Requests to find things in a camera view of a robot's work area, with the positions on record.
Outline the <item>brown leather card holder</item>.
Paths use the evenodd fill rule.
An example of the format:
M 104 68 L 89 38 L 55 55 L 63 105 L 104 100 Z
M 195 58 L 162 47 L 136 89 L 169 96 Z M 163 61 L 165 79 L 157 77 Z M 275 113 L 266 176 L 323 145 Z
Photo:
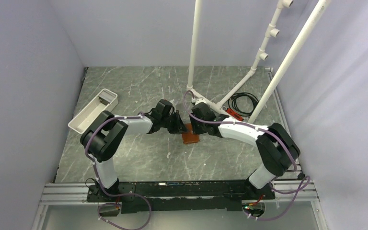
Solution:
M 184 125 L 186 128 L 186 132 L 182 133 L 182 140 L 184 144 L 195 144 L 200 141 L 200 137 L 198 134 L 193 133 L 192 125 L 187 123 Z

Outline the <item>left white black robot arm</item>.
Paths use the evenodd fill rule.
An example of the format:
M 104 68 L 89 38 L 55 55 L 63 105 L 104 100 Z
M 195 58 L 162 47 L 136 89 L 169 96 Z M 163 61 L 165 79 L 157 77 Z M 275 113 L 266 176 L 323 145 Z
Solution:
M 119 194 L 119 178 L 113 157 L 125 135 L 152 134 L 161 128 L 170 134 L 188 131 L 177 111 L 139 113 L 135 116 L 114 115 L 102 111 L 80 138 L 86 156 L 92 161 L 95 183 L 100 196 L 113 201 Z

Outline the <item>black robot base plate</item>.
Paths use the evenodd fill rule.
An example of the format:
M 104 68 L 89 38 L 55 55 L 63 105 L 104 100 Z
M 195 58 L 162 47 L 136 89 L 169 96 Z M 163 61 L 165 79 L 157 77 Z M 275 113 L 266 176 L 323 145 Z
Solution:
M 117 203 L 123 214 L 148 210 L 241 211 L 247 203 L 274 198 L 270 185 L 256 189 L 244 180 L 120 182 L 117 190 L 106 193 L 98 184 L 93 184 L 87 193 L 87 202 Z

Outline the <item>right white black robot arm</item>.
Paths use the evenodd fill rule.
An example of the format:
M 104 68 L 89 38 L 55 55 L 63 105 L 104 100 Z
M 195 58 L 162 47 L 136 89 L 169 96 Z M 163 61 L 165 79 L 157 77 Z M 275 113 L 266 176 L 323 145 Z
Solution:
M 276 177 L 281 177 L 294 166 L 301 152 L 289 133 L 279 123 L 260 126 L 239 121 L 223 115 L 211 121 L 202 120 L 193 113 L 189 116 L 204 125 L 210 135 L 231 138 L 255 146 L 260 154 L 262 164 L 246 179 L 245 193 L 251 199 L 258 198 L 264 187 Z

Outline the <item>white rectangular plastic tray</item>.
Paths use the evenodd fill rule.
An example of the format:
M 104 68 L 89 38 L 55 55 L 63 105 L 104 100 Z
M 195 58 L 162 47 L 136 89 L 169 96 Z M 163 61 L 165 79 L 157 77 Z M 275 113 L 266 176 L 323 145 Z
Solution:
M 104 110 L 111 112 L 118 104 L 118 95 L 102 89 L 73 119 L 68 127 L 78 134 L 82 134 Z

